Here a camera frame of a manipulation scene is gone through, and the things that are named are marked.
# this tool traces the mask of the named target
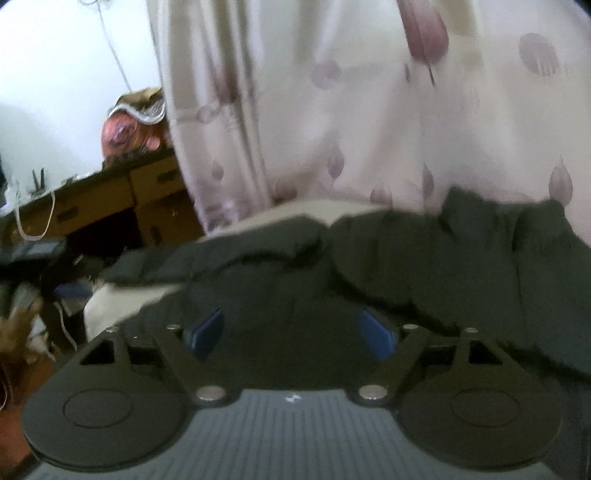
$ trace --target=floor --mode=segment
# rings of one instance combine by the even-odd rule
[[[26,367],[18,388],[23,400],[28,398],[53,374],[53,363],[48,358]],[[24,401],[19,405],[7,405],[0,411],[0,475],[17,467],[31,450],[22,434],[20,418]]]

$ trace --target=electrical cord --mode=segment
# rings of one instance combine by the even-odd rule
[[[4,410],[4,407],[6,407],[6,404],[8,403],[8,386],[6,385],[6,382],[4,380],[0,380],[0,383],[2,383],[2,388],[4,389],[4,402],[2,402],[2,405],[0,405],[0,411]]]
[[[99,12],[100,26],[103,29],[103,35],[105,36],[105,40],[107,42],[107,45],[109,46],[111,54],[113,55],[113,58],[115,59],[115,63],[117,64],[117,68],[119,69],[121,77],[123,78],[123,81],[125,82],[125,86],[127,87],[127,89],[129,90],[130,93],[133,92],[133,90],[131,88],[131,84],[129,83],[129,80],[127,79],[127,75],[125,74],[125,70],[123,68],[123,65],[121,65],[121,61],[119,60],[119,56],[117,55],[115,47],[113,46],[113,42],[111,42],[111,38],[109,36],[109,33],[107,32],[107,27],[105,25],[105,18],[103,17],[103,9],[100,5],[100,0],[87,0],[87,1],[78,0],[78,3],[80,5],[83,5],[84,7],[91,7],[92,5],[96,5],[96,8]]]
[[[61,308],[60,302],[58,302],[58,301],[53,302],[53,306],[55,308],[57,308],[57,311],[60,313],[61,329],[64,332],[64,335],[66,336],[66,338],[68,339],[68,341],[72,344],[72,347],[74,347],[74,350],[75,351],[78,351],[78,344],[74,341],[74,339],[72,338],[72,336],[66,330],[66,325],[64,324],[64,311]]]
[[[49,230],[49,225],[51,223],[51,218],[53,217],[53,211],[56,209],[56,193],[52,190],[50,194],[51,194],[51,212],[49,213],[49,219],[47,220],[47,226],[45,227],[44,232],[41,235],[27,235],[25,233],[24,229],[22,228],[21,211],[20,211],[21,186],[20,186],[20,183],[17,181],[17,202],[16,202],[17,204],[14,209],[14,215],[17,220],[18,233],[21,235],[23,240],[26,240],[28,242],[38,242],[39,240],[42,240],[45,237],[45,235],[47,234],[47,231]]]
[[[12,384],[10,382],[9,375],[6,373],[6,370],[1,365],[0,365],[0,372],[4,374],[4,377],[2,379],[2,385],[6,389],[6,400],[4,401],[2,408],[0,408],[0,410],[2,410],[2,409],[4,409],[4,407],[6,406],[8,401],[12,400],[12,396],[14,395],[14,388],[12,387]]]

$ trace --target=metal screw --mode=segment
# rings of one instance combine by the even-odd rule
[[[202,401],[220,401],[226,396],[226,391],[217,385],[208,385],[197,390],[197,398]]]
[[[382,400],[388,395],[388,390],[381,385],[364,385],[359,389],[359,396],[364,400]]]

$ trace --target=circular pad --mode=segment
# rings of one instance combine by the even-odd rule
[[[79,384],[58,383],[56,375],[27,402],[22,429],[42,460],[68,470],[116,470],[146,461],[179,434],[185,406],[177,393],[143,375],[101,374]]]
[[[503,378],[490,381],[494,376],[478,373],[450,372],[416,385],[402,400],[403,430],[434,456],[469,468],[513,468],[539,459],[560,428],[556,396],[510,379],[507,388]]]
[[[117,390],[87,390],[74,395],[64,407],[64,415],[74,425],[105,429],[124,421],[133,405]]]

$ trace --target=gray ribbed surface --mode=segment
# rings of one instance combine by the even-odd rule
[[[168,451],[141,466],[81,474],[42,465],[29,480],[555,480],[537,464],[478,473],[441,463],[407,441],[385,410],[341,391],[245,391],[229,407],[195,416]]]

